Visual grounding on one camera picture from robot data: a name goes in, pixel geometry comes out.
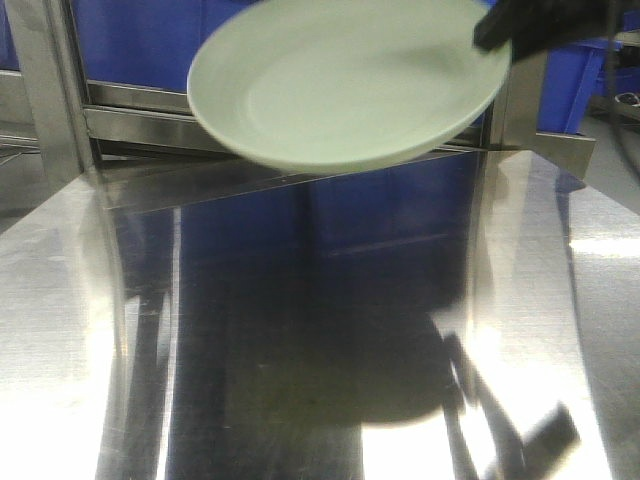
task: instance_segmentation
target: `stainless steel frame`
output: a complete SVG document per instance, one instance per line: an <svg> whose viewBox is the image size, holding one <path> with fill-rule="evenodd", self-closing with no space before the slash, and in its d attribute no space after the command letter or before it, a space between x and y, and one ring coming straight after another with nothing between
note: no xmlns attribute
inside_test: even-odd
<svg viewBox="0 0 640 480"><path fill-rule="evenodd" d="M0 71L0 144L37 142L54 190L96 164L104 142L122 147L116 151L228 153L195 121L184 93L87 81L71 0L6 0L6 7L21 73ZM515 65L484 124L449 144L533 149L583 175L592 140L536 132L545 63L540 55Z"/></svg>
<svg viewBox="0 0 640 480"><path fill-rule="evenodd" d="M68 0L7 0L11 31L51 188L58 190L99 159L87 134L90 103Z"/></svg>

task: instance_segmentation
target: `blue crate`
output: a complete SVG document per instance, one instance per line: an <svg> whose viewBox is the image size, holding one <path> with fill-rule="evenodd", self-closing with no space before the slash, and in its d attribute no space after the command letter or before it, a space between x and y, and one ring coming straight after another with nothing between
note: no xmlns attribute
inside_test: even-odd
<svg viewBox="0 0 640 480"><path fill-rule="evenodd" d="M624 14L624 31L640 30L640 10L625 12Z"/></svg>
<svg viewBox="0 0 640 480"><path fill-rule="evenodd" d="M640 67L620 68L616 70L616 93L640 92ZM607 95L606 73L598 74L594 95Z"/></svg>
<svg viewBox="0 0 640 480"><path fill-rule="evenodd" d="M184 91L209 34L256 0L76 0L87 76Z"/></svg>
<svg viewBox="0 0 640 480"><path fill-rule="evenodd" d="M0 69L18 70L18 57L11 39L9 20L3 0L0 0Z"/></svg>
<svg viewBox="0 0 640 480"><path fill-rule="evenodd" d="M607 41L588 40L549 53L538 130L578 132L606 57Z"/></svg>

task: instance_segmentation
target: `white plate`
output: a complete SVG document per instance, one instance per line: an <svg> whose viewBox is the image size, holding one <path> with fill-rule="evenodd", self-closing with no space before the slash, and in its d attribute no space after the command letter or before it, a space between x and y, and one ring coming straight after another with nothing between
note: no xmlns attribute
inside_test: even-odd
<svg viewBox="0 0 640 480"><path fill-rule="evenodd" d="M509 45L472 46L474 0L267 0L222 26L191 65L194 115L264 165L384 167L453 138L491 102Z"/></svg>

